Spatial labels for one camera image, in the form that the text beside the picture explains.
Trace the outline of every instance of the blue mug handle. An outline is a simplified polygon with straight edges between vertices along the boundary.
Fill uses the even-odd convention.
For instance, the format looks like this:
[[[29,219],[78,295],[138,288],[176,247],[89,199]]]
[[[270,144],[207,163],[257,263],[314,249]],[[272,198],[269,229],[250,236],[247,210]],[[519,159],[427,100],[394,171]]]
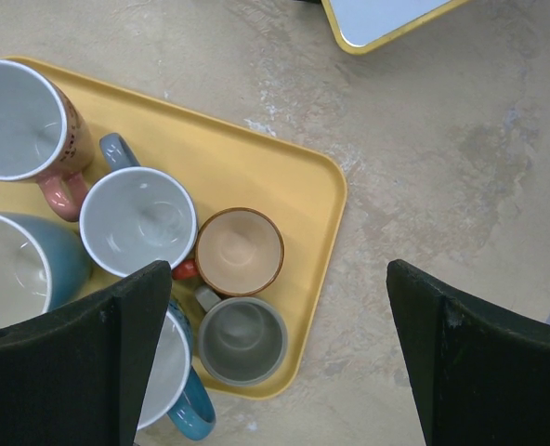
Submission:
[[[216,410],[201,378],[192,367],[182,395],[167,414],[182,435],[188,439],[204,439],[213,431],[216,425]]]
[[[112,172],[126,169],[127,167],[141,166],[124,138],[117,133],[110,133],[100,139],[99,147]]]

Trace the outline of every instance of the brown rim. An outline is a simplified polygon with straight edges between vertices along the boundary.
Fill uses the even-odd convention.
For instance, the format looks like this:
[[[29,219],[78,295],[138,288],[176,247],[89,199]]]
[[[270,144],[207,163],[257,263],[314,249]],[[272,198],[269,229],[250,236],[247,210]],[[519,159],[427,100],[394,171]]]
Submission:
[[[280,244],[280,247],[282,249],[282,253],[281,253],[281,256],[280,256],[280,259],[279,259],[279,265],[278,265],[277,269],[275,270],[275,272],[273,273],[273,276],[263,286],[257,288],[256,290],[248,292],[248,293],[232,293],[232,292],[228,292],[226,290],[222,290],[221,288],[218,288],[218,287],[214,286],[211,283],[211,281],[209,281],[207,279],[207,277],[205,276],[205,274],[203,272],[203,268],[201,268],[201,263],[199,262],[199,241],[203,237],[204,230],[211,224],[211,222],[213,220],[215,220],[219,216],[222,216],[224,214],[228,214],[230,212],[237,212],[237,211],[252,212],[253,214],[257,214],[258,216],[261,216],[265,220],[267,220],[267,222],[271,225],[271,227],[277,233],[277,237],[279,237],[279,244]],[[230,295],[232,297],[243,297],[243,296],[246,296],[246,295],[255,295],[255,294],[260,293],[261,291],[263,291],[269,285],[271,285],[275,281],[275,279],[277,279],[277,276],[279,276],[279,273],[282,270],[283,258],[284,257],[285,257],[285,244],[283,243],[282,233],[279,231],[279,228],[277,228],[277,225],[275,225],[275,223],[273,223],[273,220],[271,220],[268,216],[266,216],[262,212],[257,211],[256,209],[252,209],[250,207],[229,207],[228,209],[224,209],[224,210],[219,211],[216,214],[213,214],[212,216],[210,216],[209,219],[207,221],[205,221],[203,223],[203,225],[201,226],[201,229],[199,230],[199,235],[197,236],[197,243],[195,243],[195,246],[194,246],[195,263],[197,265],[197,269],[199,270],[199,274],[201,274],[201,277],[203,278],[204,282],[207,283],[211,288],[216,290],[218,293],[220,293],[222,295]]]

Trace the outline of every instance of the white tray with yellow rim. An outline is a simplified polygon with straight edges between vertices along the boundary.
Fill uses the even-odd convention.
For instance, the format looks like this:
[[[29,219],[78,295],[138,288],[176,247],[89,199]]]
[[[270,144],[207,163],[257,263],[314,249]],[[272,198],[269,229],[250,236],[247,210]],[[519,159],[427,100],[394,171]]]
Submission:
[[[468,0],[322,0],[334,38],[350,54],[365,54]]]

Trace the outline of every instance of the black object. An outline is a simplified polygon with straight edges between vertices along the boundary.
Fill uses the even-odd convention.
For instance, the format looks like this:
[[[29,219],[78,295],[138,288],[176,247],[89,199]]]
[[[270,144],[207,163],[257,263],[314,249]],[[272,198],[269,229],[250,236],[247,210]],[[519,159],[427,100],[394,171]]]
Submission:
[[[401,260],[387,273],[426,444],[550,445],[550,325]]]
[[[0,330],[0,445],[132,446],[171,286],[154,262]]]

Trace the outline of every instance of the red mug handle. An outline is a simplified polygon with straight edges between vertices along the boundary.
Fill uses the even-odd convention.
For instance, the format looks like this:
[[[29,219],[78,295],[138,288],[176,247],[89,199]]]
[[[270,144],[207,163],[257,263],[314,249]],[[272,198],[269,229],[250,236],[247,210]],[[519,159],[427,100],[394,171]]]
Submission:
[[[64,183],[69,193],[62,187],[62,183]],[[67,221],[79,220],[81,206],[88,192],[81,172],[71,174],[67,177],[61,175],[47,177],[38,181],[38,185],[49,206],[60,218]]]
[[[197,263],[192,258],[183,261],[172,270],[172,279],[175,281],[184,281],[198,275],[199,269],[197,268]]]

